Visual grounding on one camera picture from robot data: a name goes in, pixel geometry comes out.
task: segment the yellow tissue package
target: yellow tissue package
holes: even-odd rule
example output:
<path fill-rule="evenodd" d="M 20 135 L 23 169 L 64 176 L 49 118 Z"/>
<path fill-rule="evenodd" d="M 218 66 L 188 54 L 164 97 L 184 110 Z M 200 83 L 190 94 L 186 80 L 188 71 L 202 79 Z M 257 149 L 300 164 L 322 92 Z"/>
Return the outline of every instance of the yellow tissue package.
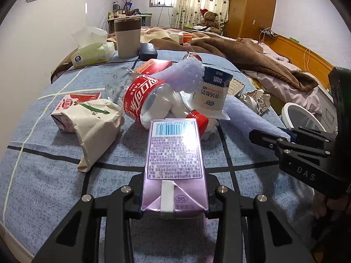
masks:
<path fill-rule="evenodd" d="M 115 54 L 115 45 L 113 42 L 92 43 L 88 46 L 78 49 L 72 56 L 71 60 L 74 68 L 107 62 Z"/>

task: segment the teddy bear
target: teddy bear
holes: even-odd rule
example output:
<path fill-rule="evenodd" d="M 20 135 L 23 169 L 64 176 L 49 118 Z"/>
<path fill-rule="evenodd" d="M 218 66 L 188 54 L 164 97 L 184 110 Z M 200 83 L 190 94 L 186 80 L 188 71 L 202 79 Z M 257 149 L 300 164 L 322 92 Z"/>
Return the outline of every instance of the teddy bear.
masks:
<path fill-rule="evenodd" d="M 216 34 L 221 34 L 221 30 L 219 28 L 219 18 L 218 14 L 214 12 L 208 11 L 208 9 L 203 9 L 200 11 L 203 19 L 201 20 L 201 23 L 198 24 L 203 27 L 208 27 L 210 32 L 214 32 Z"/>

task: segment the blue tablecloth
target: blue tablecloth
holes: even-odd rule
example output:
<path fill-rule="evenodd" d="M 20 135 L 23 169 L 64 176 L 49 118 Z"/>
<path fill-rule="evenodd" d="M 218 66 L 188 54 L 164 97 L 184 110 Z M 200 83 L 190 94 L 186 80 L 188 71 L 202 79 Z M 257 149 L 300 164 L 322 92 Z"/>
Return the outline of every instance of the blue tablecloth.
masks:
<path fill-rule="evenodd" d="M 158 58 L 182 60 L 187 52 L 158 51 Z M 199 53 L 205 64 L 221 67 L 253 90 L 249 80 L 229 61 Z M 43 92 L 28 110 L 2 159 L 0 168 L 0 229 L 31 258 L 82 194 L 108 195 L 129 183 L 145 165 L 148 131 L 129 117 L 111 147 L 89 174 L 78 172 L 82 157 L 77 136 L 61 133 L 50 113 L 67 92 L 104 90 L 103 76 L 112 68 L 135 68 L 137 58 L 120 59 L 116 52 L 105 64 L 71 69 Z M 282 127 L 270 108 L 263 116 Z M 312 214 L 312 190 L 281 172 L 274 154 L 249 143 L 238 131 L 220 121 L 218 132 L 202 141 L 205 168 L 220 183 L 244 196 L 267 195 L 305 241 Z M 104 221 L 100 237 L 99 261 L 103 262 Z M 217 220 L 196 218 L 168 221 L 131 221 L 135 262 L 212 262 Z"/>

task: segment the wooden wardrobe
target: wooden wardrobe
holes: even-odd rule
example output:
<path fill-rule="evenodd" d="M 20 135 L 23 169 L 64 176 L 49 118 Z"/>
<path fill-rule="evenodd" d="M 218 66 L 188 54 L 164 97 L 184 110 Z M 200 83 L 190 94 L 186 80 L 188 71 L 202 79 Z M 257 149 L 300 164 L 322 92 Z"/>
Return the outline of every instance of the wooden wardrobe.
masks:
<path fill-rule="evenodd" d="M 259 39 L 259 28 L 272 26 L 276 0 L 229 0 L 229 19 L 223 35 Z"/>

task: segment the purple carton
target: purple carton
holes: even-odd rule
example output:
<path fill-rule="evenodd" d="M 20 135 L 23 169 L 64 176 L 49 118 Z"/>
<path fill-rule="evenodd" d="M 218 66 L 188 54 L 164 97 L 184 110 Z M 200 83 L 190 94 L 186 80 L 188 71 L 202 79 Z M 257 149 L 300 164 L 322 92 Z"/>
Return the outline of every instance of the purple carton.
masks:
<path fill-rule="evenodd" d="M 194 118 L 151 121 L 141 210 L 175 218 L 208 210 L 205 168 Z"/>

